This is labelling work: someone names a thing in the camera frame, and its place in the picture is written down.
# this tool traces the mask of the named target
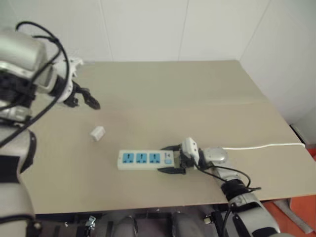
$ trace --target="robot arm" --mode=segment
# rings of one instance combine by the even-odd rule
[[[76,66],[82,60],[70,58],[58,39],[44,27],[50,37],[31,37],[21,32],[0,32],[0,235],[37,236],[40,225],[20,173],[33,163],[36,137],[27,129],[56,102],[69,107],[78,106],[76,93],[81,93],[85,103],[100,109],[99,103],[86,88],[72,81]],[[46,39],[56,44],[58,51],[47,59]],[[65,60],[53,65],[63,52]],[[51,96],[53,101],[34,118],[31,105],[36,93]]]
[[[212,173],[218,177],[216,181],[229,203],[240,237],[291,236],[280,234],[277,222],[252,193],[255,189],[249,187],[250,182],[247,185],[242,182],[240,173],[233,169],[225,150],[201,150],[192,138],[187,138],[181,145],[180,159],[184,159],[186,165],[190,162],[196,164],[199,169],[212,168]]]

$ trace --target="beige tabletop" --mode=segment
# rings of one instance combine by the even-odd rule
[[[158,150],[189,136],[202,149],[299,142],[237,61],[95,63],[78,74],[101,110],[82,100],[74,109],[55,106],[32,127],[38,148],[22,178],[36,213],[226,202],[197,170],[118,171],[120,149]],[[35,111],[45,103],[39,95]],[[89,137],[95,126],[106,130],[99,142]],[[316,165],[303,147],[228,153],[262,187],[260,199],[316,193]]]

